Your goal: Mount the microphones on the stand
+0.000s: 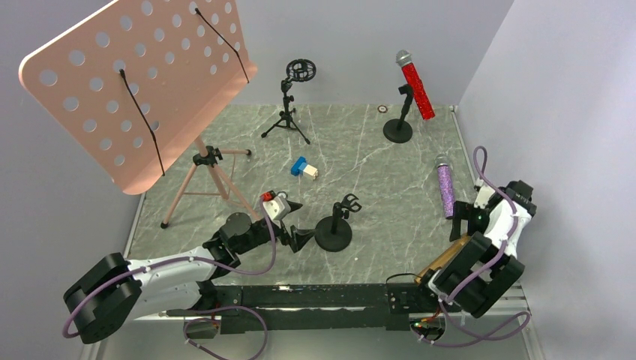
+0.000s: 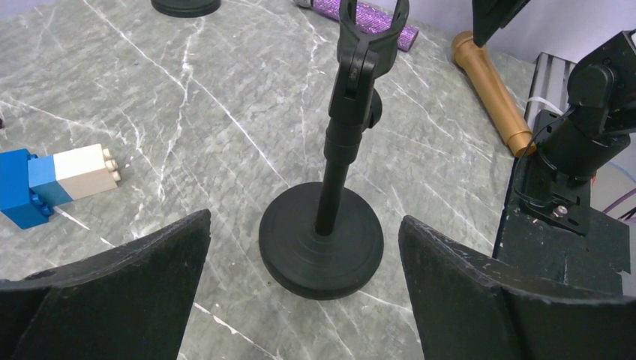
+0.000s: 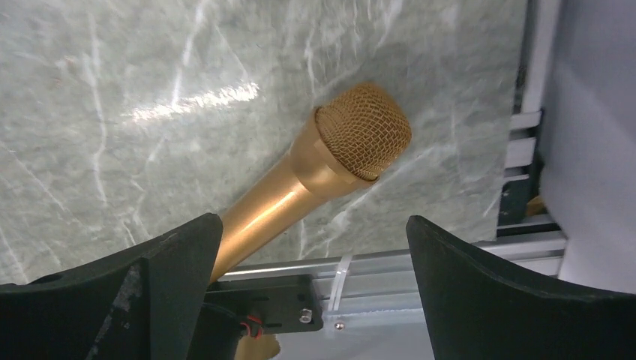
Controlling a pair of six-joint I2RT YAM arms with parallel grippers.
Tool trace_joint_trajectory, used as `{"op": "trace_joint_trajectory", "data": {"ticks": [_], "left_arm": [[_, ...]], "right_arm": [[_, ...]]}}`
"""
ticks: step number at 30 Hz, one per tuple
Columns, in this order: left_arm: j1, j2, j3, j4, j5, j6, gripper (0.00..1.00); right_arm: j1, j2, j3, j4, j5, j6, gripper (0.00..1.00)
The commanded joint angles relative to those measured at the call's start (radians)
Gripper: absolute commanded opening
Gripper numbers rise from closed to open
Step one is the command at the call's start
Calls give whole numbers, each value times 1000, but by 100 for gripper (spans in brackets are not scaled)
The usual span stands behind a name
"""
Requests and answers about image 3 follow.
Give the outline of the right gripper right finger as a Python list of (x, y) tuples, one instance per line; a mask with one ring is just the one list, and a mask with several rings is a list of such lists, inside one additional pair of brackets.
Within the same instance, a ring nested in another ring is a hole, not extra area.
[(635, 296), (569, 283), (419, 215), (406, 236), (436, 359), (633, 359)]

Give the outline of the gold microphone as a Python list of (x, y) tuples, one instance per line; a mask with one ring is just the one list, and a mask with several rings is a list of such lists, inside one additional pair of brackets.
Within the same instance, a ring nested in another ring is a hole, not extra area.
[(372, 82), (316, 107), (286, 154), (222, 214), (210, 281), (322, 204), (374, 185), (411, 138), (404, 111)]

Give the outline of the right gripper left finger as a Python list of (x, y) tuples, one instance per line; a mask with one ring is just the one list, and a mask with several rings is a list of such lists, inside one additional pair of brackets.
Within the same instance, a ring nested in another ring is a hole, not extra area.
[(185, 359), (223, 225), (203, 214), (156, 238), (1, 286), (3, 359)]

